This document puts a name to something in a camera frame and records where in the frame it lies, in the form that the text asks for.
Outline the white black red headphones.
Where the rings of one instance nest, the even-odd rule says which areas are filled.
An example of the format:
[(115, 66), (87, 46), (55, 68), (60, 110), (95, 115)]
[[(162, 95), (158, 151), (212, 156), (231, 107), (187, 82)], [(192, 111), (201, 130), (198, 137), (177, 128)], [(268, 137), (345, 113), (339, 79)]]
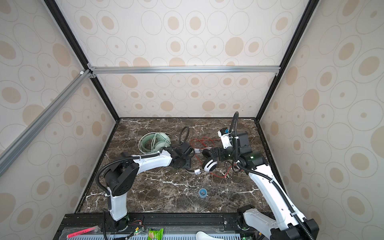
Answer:
[(206, 173), (212, 173), (213, 170), (216, 169), (218, 162), (214, 162), (214, 160), (211, 157), (210, 150), (212, 148), (204, 148), (204, 149), (194, 149), (195, 154), (200, 153), (203, 154), (203, 156), (206, 158), (206, 160), (202, 164), (202, 169), (195, 169), (194, 171), (186, 170), (189, 174), (195, 174), (200, 175), (202, 172)]

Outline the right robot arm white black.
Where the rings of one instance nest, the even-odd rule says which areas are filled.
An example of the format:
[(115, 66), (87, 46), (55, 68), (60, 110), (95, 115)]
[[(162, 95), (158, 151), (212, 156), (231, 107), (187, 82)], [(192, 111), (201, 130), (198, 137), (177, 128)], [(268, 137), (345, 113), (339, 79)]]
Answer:
[(238, 132), (239, 113), (235, 112), (229, 128), (218, 131), (222, 146), (203, 150), (206, 172), (212, 172), (219, 161), (229, 161), (234, 172), (244, 172), (257, 185), (267, 201), (273, 218), (254, 206), (238, 209), (238, 223), (241, 229), (255, 229), (269, 240), (314, 240), (319, 226), (313, 219), (307, 219), (282, 189), (269, 165), (260, 152), (253, 151), (246, 132)]

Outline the mint green headphones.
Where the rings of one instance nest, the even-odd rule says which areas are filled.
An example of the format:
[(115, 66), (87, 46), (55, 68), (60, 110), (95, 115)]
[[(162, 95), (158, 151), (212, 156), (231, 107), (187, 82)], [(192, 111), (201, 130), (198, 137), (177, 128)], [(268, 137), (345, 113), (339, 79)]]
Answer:
[(171, 145), (170, 137), (163, 132), (151, 132), (144, 135), (138, 143), (139, 151), (143, 154), (150, 154), (159, 151), (163, 147)]

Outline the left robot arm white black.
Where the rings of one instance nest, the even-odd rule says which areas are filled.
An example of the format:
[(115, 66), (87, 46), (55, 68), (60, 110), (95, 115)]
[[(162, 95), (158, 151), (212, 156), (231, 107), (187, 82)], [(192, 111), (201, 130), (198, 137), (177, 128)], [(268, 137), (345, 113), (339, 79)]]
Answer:
[(145, 155), (129, 156), (127, 153), (121, 153), (118, 160), (99, 169), (95, 182), (105, 192), (108, 199), (108, 213), (115, 223), (118, 224), (128, 216), (127, 193), (137, 175), (162, 167), (190, 168), (195, 150), (187, 142), (189, 133), (190, 128), (184, 127), (176, 145), (161, 147), (157, 152)]

